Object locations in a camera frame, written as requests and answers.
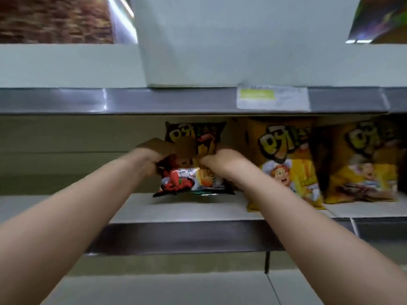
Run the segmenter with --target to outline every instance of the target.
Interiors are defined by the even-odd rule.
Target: chef hat
[[[278,165],[283,165],[290,169],[293,166],[293,162],[291,159],[286,159],[286,161],[282,164],[278,164],[275,161],[268,161],[263,164],[261,169],[264,173],[270,174]]]

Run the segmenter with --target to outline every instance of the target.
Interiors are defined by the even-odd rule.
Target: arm
[[[256,202],[325,304],[405,303],[407,277],[393,261],[313,209],[242,155],[222,149],[201,162],[235,182]]]
[[[172,148],[150,140],[2,224],[0,303],[41,303]]]

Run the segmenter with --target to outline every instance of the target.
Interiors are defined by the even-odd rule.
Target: snack bag
[[[214,154],[226,122],[222,123],[166,123],[165,140],[185,148],[185,154],[173,154],[158,164],[162,176],[161,187],[153,197],[191,191],[198,195],[234,194],[224,179],[217,177],[199,158]]]
[[[326,203],[394,201],[399,134],[385,119],[332,128],[333,156]]]
[[[324,209],[308,139],[312,121],[262,122],[247,120],[252,161],[317,209]],[[250,202],[248,211],[257,211]]]

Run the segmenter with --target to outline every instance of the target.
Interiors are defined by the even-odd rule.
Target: food illustration on bag
[[[326,203],[394,201],[399,134],[387,120],[334,126]]]
[[[308,146],[312,121],[272,122],[247,120],[248,154],[251,160],[284,186],[317,209],[324,209]],[[249,211],[258,210],[254,203]]]
[[[233,194],[224,179],[199,164],[199,158],[214,154],[226,123],[166,123],[165,140],[181,151],[159,164],[161,187],[154,197],[191,191],[199,195]]]

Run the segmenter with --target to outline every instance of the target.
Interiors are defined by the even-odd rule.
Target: price tag
[[[307,88],[273,86],[238,86],[237,108],[268,111],[311,111]]]

